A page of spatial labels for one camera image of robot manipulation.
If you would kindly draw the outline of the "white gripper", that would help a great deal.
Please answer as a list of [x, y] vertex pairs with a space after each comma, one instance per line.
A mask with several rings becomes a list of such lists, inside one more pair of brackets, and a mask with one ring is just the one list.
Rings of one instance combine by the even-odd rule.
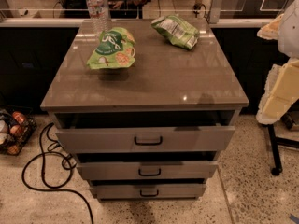
[[274, 64], [268, 73], [264, 94], [258, 105], [259, 123], [273, 124], [299, 99], [299, 0], [294, 0], [284, 14], [263, 26], [257, 36], [278, 40], [278, 50], [290, 59], [279, 66]]

